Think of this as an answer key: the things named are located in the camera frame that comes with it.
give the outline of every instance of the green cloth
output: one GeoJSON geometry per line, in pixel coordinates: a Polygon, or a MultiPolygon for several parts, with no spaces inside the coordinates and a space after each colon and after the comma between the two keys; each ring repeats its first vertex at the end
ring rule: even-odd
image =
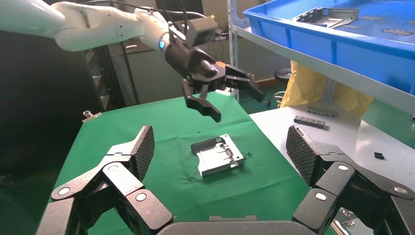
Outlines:
{"type": "MultiPolygon", "coordinates": [[[[175,222],[206,221],[210,215],[291,220],[309,187],[233,97],[209,93],[208,99],[222,113],[220,123],[187,108],[182,97],[105,112],[85,123],[55,187],[95,167],[111,146],[133,140],[143,125],[152,125],[156,148],[143,182],[175,222]],[[190,145],[222,134],[239,148],[245,165],[202,179],[190,145]]],[[[89,232],[131,234],[114,210],[89,232]]]]}

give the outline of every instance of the yellow fabric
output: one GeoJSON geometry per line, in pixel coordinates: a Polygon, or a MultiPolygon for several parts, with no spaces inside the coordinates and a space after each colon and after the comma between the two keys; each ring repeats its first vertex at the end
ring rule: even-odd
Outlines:
{"type": "MultiPolygon", "coordinates": [[[[291,77],[281,107],[319,101],[324,93],[325,76],[291,61],[291,77]]],[[[333,101],[339,107],[361,116],[372,103],[373,97],[342,83],[335,82],[333,101]]]]}

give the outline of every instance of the textured fingertip pad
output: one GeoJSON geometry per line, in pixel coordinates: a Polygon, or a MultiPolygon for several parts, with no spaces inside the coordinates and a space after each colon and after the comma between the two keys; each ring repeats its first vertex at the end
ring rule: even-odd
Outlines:
{"type": "Polygon", "coordinates": [[[136,137],[136,143],[131,152],[136,158],[138,179],[142,181],[154,154],[154,133],[151,126],[143,126],[136,137]]]}
{"type": "Polygon", "coordinates": [[[308,185],[310,185],[317,156],[313,150],[312,141],[301,127],[295,125],[288,129],[287,154],[308,185]]]}

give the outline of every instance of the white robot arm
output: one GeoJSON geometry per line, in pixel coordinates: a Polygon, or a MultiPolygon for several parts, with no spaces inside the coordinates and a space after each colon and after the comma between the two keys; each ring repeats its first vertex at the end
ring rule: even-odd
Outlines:
{"type": "Polygon", "coordinates": [[[109,6],[41,0],[2,0],[0,30],[54,38],[68,51],[80,51],[139,37],[151,47],[168,45],[168,23],[159,12],[134,13],[109,6]]]}
{"type": "Polygon", "coordinates": [[[0,30],[54,38],[68,51],[139,37],[145,45],[161,51],[166,62],[183,77],[187,107],[219,122],[220,112],[206,100],[209,91],[225,86],[244,89],[258,102],[263,102],[265,95],[250,74],[218,64],[197,47],[212,40],[215,28],[212,18],[191,20],[185,36],[169,27],[156,9],[146,7],[126,13],[114,7],[71,2],[49,6],[41,0],[0,0],[0,30]]]}

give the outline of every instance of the floor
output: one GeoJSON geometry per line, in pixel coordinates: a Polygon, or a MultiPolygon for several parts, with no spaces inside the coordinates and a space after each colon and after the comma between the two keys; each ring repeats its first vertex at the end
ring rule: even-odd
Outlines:
{"type": "MultiPolygon", "coordinates": [[[[262,88],[271,103],[258,104],[246,94],[240,94],[240,104],[248,114],[266,111],[277,106],[271,97],[284,91],[286,84],[280,83],[262,88]]],[[[385,103],[375,100],[362,119],[404,144],[415,149],[415,121],[411,116],[385,103]]],[[[34,234],[49,200],[60,166],[52,165],[35,172],[0,177],[0,228],[1,234],[34,234]]]]}

